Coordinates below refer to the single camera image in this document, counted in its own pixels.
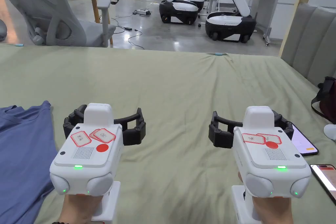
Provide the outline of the person's right hand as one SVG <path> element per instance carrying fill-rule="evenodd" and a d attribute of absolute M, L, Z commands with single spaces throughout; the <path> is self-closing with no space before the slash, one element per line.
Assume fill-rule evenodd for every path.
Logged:
<path fill-rule="evenodd" d="M 239 179 L 248 186 L 245 193 L 244 207 L 249 216 L 260 220 L 262 224 L 293 224 L 291 198 L 270 197 L 273 185 L 270 180 L 247 174 Z"/>

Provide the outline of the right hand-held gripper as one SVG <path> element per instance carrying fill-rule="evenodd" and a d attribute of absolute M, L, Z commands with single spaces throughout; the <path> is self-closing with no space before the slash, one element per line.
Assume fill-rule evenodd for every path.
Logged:
<path fill-rule="evenodd" d="M 227 131 L 219 124 L 227 126 Z M 208 138 L 215 147 L 232 148 L 243 179 L 247 174 L 271 181 L 274 198 L 301 198 L 308 187 L 311 170 L 292 143 L 293 124 L 267 106 L 250 106 L 243 122 L 222 118 L 213 112 Z M 248 186 L 232 186 L 232 199 L 239 224 L 260 224 L 245 211 Z"/>

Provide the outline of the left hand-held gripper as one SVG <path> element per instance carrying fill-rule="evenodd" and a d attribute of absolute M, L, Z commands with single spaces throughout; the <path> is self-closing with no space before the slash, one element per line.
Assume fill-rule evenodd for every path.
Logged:
<path fill-rule="evenodd" d="M 129 129 L 128 123 L 136 126 Z M 141 144 L 146 123 L 141 108 L 114 119 L 109 104 L 81 105 L 64 119 L 65 142 L 50 166 L 58 194 L 103 196 L 92 222 L 112 222 L 121 183 L 115 180 L 123 145 Z"/>

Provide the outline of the person's left hand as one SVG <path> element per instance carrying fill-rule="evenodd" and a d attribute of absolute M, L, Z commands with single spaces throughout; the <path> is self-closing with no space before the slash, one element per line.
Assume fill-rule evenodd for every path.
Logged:
<path fill-rule="evenodd" d="M 58 222 L 64 224 L 90 224 L 103 196 L 66 194 Z"/>

